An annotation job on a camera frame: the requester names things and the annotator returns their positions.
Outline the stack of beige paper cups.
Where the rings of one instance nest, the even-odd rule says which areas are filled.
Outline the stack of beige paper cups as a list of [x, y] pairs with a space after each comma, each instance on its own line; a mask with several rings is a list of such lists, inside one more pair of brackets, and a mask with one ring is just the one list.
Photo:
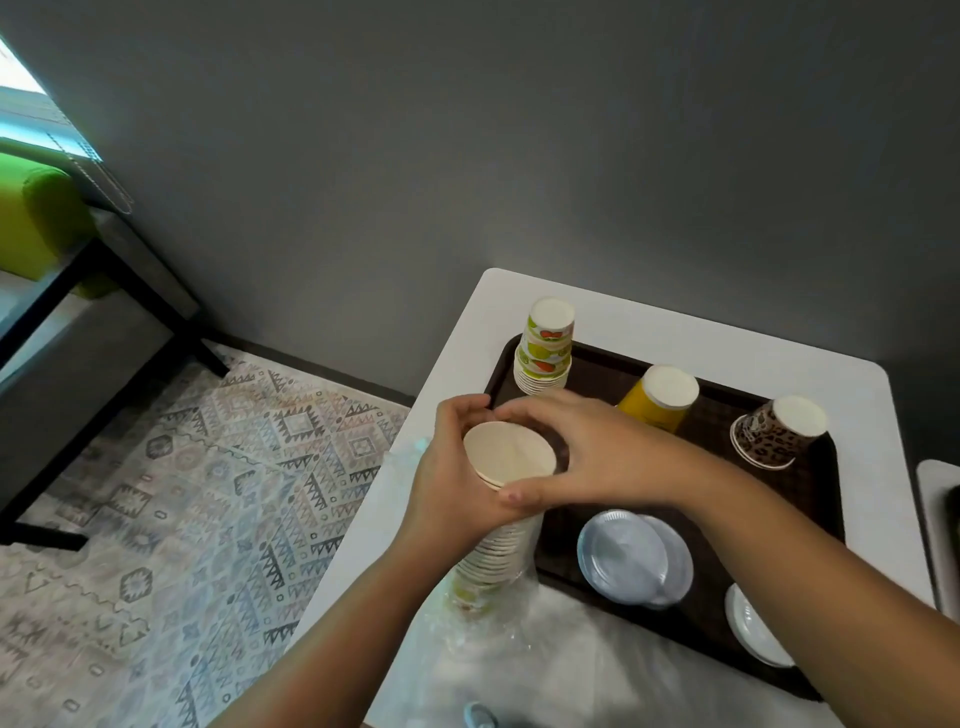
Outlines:
[[[467, 459], [493, 490], [518, 481], [552, 476], [557, 455], [537, 431], [508, 421], [487, 421], [463, 437]], [[543, 515], [491, 531], [452, 570], [448, 600], [460, 613], [478, 617], [492, 611], [505, 591], [533, 563]]]

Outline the patterned grey rug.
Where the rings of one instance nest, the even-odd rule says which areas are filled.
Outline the patterned grey rug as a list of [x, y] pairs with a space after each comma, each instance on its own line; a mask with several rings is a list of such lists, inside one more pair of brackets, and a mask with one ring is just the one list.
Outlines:
[[282, 657], [409, 407], [222, 345], [151, 381], [0, 546], [0, 728], [203, 728]]

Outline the clear plastic wrap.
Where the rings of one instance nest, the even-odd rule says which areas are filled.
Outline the clear plastic wrap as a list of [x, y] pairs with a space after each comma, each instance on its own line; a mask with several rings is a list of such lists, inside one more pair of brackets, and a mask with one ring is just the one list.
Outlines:
[[604, 693], [603, 622], [542, 583], [533, 564], [478, 616], [449, 601], [453, 569], [418, 610], [366, 715], [374, 728], [464, 728], [486, 705], [501, 728], [625, 728]]

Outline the person's left forearm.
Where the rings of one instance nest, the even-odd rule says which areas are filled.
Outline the person's left forearm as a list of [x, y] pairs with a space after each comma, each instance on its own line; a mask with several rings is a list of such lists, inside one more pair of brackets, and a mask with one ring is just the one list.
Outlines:
[[403, 533], [208, 728], [360, 728], [416, 613], [470, 547]]

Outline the white plastic plate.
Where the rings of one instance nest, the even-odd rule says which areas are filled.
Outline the white plastic plate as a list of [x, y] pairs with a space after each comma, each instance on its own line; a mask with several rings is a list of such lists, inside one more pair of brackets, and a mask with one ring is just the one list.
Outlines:
[[725, 613], [734, 637], [754, 659], [779, 670], [796, 667], [796, 662], [763, 622], [737, 583], [731, 584], [726, 590]]

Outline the light blue plastic plate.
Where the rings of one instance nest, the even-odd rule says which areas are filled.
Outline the light blue plastic plate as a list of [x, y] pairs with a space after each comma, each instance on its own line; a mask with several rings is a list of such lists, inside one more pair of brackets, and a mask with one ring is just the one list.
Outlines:
[[664, 520], [651, 516], [640, 517], [657, 533], [667, 554], [667, 571], [655, 595], [643, 605], [651, 610], [666, 610], [681, 602], [689, 593], [694, 577], [694, 564], [687, 542]]
[[583, 578], [609, 601], [652, 605], [665, 586], [666, 544], [633, 512], [607, 509], [591, 517], [579, 533], [576, 552]]

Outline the person's left hand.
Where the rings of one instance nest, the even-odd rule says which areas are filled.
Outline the person's left hand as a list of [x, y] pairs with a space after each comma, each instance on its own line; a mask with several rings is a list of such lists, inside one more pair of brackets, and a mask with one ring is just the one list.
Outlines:
[[474, 470], [464, 446], [469, 431], [434, 433], [421, 456], [390, 555], [452, 565], [497, 528], [529, 518], [504, 507]]

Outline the yellow paper cup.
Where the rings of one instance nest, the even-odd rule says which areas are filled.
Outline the yellow paper cup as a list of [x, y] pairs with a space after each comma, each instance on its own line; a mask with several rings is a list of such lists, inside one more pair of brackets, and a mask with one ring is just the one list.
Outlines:
[[696, 377], [669, 365], [652, 365], [617, 408], [637, 421], [675, 434], [700, 396]]

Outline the window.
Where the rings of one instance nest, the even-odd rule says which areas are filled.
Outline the window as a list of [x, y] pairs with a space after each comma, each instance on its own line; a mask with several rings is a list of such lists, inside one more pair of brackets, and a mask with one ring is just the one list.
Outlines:
[[0, 138], [94, 163], [102, 157], [0, 34]]

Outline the person's right hand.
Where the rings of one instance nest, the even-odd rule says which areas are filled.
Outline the person's right hand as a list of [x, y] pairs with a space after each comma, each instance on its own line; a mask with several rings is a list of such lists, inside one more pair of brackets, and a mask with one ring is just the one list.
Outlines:
[[515, 398], [493, 414], [498, 421], [558, 434], [567, 447], [567, 469], [540, 478], [579, 481], [582, 501], [574, 504], [678, 506], [721, 466], [692, 443], [567, 390]]

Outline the stack of fruit print cups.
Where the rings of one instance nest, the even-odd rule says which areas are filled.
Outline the stack of fruit print cups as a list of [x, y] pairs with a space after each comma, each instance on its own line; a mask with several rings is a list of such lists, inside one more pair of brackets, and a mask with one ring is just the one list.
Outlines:
[[567, 386], [572, 366], [574, 306], [559, 297], [541, 297], [529, 310], [513, 353], [513, 379], [525, 395]]

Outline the leopard print paper cup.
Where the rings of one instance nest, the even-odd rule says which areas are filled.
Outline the leopard print paper cup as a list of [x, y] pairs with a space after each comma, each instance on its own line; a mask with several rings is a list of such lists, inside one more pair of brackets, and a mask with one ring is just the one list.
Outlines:
[[786, 394], [736, 419], [728, 434], [734, 450], [751, 466], [782, 471], [828, 429], [828, 415], [819, 404]]

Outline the black frame desk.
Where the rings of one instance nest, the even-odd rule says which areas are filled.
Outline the black frame desk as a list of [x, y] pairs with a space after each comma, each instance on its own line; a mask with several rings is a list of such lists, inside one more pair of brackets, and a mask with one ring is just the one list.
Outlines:
[[[117, 289], [87, 303], [4, 376], [87, 279]], [[194, 358], [229, 367], [203, 340], [198, 304], [149, 250], [96, 234], [71, 247], [0, 320], [0, 546], [78, 552], [88, 537], [21, 521], [26, 511], [153, 378]]]

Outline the green sofa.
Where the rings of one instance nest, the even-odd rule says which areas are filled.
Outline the green sofa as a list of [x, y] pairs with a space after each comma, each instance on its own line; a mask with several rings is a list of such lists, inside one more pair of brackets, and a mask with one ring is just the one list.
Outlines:
[[74, 246], [100, 237], [66, 172], [0, 152], [0, 271], [38, 282]]

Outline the person's right forearm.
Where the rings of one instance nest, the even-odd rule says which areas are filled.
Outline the person's right forearm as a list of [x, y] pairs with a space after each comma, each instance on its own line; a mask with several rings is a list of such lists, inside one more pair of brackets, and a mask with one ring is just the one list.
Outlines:
[[960, 728], [960, 624], [717, 459], [678, 508], [836, 717], [846, 728]]

